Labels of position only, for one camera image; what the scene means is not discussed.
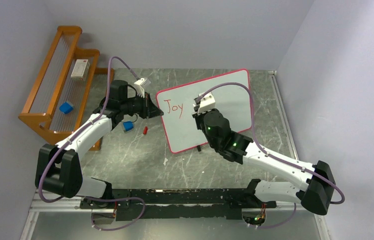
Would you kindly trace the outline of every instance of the blue object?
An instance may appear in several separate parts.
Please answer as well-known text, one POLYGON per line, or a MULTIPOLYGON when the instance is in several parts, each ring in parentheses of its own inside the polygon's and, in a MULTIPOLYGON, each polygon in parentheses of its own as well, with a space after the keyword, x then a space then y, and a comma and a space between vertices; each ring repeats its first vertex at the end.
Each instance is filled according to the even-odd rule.
POLYGON ((59 110, 64 114, 68 114, 72 110, 74 110, 74 105, 69 101, 66 101, 62 105, 60 105, 59 110))
POLYGON ((130 131, 131 129, 134 128, 134 124, 132 121, 126 121, 124 123, 122 123, 122 126, 123 126, 123 131, 124 132, 128 132, 130 131))

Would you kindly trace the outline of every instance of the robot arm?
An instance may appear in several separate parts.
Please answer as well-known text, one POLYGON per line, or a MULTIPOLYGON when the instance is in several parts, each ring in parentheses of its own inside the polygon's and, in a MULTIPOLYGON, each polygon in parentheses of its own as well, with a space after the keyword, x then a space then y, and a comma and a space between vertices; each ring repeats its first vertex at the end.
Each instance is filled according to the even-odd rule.
MULTIPOLYGON (((103 115, 94 121, 103 108, 105 98, 100 102, 98 108, 93 111, 84 125, 92 123, 80 135, 78 135, 57 156, 56 161, 47 172, 43 183, 43 189, 66 198, 75 195, 89 196, 100 199, 113 199, 112 185, 109 182, 83 177, 80 159, 86 152, 104 135, 110 133, 123 119, 124 115, 133 116, 138 114, 143 119, 154 118, 164 113, 151 101, 150 94, 143 87, 147 80, 139 79, 134 86, 123 80, 114 80, 110 84, 109 100, 103 115), (135 89, 136 95, 128 97, 128 87, 135 89)), ((37 170, 35 175, 35 186, 40 184, 40 178, 44 170, 55 155, 55 153, 74 136, 58 142, 56 145, 45 144, 38 154, 37 170)))
POLYGON ((193 106, 192 116, 196 121, 197 129, 204 133, 209 146, 230 162, 256 165, 286 180, 286 182, 252 181, 250 184, 253 184, 254 195, 258 200, 298 203, 312 213, 327 214, 334 188, 305 171, 307 169, 318 173, 335 184, 327 163, 318 161, 313 165, 262 147, 266 151, 264 153, 251 138, 232 131, 230 122, 215 108, 215 104, 212 93, 208 93, 200 103, 193 106), (298 165, 302 170, 269 155, 298 165))

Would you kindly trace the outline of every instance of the gray marble surface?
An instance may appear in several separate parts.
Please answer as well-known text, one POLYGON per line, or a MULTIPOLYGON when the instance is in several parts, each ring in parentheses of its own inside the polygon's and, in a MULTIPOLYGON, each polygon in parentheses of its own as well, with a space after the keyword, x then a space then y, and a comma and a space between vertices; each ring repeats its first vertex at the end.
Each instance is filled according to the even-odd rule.
MULTIPOLYGON (((152 84, 147 87, 155 94, 170 87, 229 72, 229 69, 134 69, 152 84)), ((273 83, 267 71, 250 70, 250 83, 255 102, 254 114, 257 138, 265 147, 289 157, 288 135, 284 129, 273 83)), ((92 83, 84 121, 99 105, 106 91, 106 75, 97 75, 92 83)), ((133 83, 135 78, 124 68, 115 70, 117 80, 133 83)), ((251 136, 251 131, 243 134, 251 136)), ((240 165, 223 159, 208 145, 178 154, 169 151, 160 117, 139 118, 134 129, 124 133, 118 125, 102 141, 100 151, 89 151, 81 160, 85 176, 112 183, 113 188, 180 189, 180 188, 245 188, 251 179, 282 181, 255 166, 240 165)))

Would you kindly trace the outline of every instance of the white wall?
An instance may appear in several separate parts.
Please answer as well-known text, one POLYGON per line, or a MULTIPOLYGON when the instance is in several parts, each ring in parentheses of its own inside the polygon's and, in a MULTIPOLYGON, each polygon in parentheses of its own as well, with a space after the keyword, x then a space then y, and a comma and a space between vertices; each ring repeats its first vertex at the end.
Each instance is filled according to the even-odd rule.
POLYGON ((374 1, 316 0, 277 80, 299 156, 328 162, 346 194, 334 239, 374 240, 374 1))
POLYGON ((314 0, 45 1, 91 33, 85 47, 131 67, 275 70, 314 0))
POLYGON ((0 0, 0 240, 19 239, 44 141, 18 119, 57 25, 40 0, 0 0))

